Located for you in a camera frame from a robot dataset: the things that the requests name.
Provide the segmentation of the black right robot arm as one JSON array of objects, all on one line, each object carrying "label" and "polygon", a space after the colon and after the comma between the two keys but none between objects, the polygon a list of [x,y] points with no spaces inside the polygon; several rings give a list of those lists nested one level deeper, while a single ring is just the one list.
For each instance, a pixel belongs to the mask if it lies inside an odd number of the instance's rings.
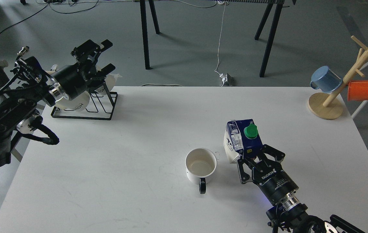
[{"label": "black right robot arm", "polygon": [[343,233],[362,232],[337,215],[324,221],[307,214],[307,205],[295,196],[299,187],[283,170],[281,162],[284,157],[283,152],[264,144],[255,155],[240,154],[237,159],[240,182],[257,185],[272,205],[266,215],[273,233],[279,229],[289,233],[336,233],[339,228]]}]

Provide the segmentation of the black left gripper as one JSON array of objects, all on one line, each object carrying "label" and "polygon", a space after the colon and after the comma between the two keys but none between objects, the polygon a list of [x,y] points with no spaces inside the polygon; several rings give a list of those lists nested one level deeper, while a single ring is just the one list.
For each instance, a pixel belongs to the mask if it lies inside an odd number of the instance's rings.
[{"label": "black left gripper", "polygon": [[89,39],[72,50],[75,64],[66,65],[50,74],[53,81],[60,84],[66,99],[72,100],[84,91],[92,92],[104,83],[106,75],[116,67],[109,63],[98,68],[96,63],[100,54],[112,46],[113,43],[107,39],[100,44]]}]

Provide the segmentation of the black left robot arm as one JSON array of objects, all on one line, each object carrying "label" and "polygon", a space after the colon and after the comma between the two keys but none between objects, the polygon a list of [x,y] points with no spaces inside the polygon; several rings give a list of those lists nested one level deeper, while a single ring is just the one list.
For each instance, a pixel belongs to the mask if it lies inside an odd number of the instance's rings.
[{"label": "black left robot arm", "polygon": [[[24,59],[27,46],[18,52],[13,78],[0,87],[0,167],[11,162],[11,152],[22,137],[48,145],[59,143],[57,135],[42,123],[38,102],[80,112],[101,89],[110,96],[106,78],[115,66],[98,69],[96,64],[101,53],[112,46],[109,40],[100,44],[88,40],[72,50],[76,62],[57,71],[43,70],[33,56]],[[7,65],[0,61],[0,67]]]}]

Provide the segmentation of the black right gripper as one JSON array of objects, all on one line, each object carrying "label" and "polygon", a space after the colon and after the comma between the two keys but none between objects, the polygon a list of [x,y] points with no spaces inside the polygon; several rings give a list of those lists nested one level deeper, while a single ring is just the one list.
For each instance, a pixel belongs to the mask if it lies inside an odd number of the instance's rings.
[{"label": "black right gripper", "polygon": [[264,144],[261,152],[272,156],[275,161],[268,159],[264,154],[261,160],[240,158],[237,160],[237,169],[240,183],[254,183],[264,193],[272,205],[277,205],[290,193],[299,189],[297,184],[283,170],[281,162],[286,154],[270,145]]}]

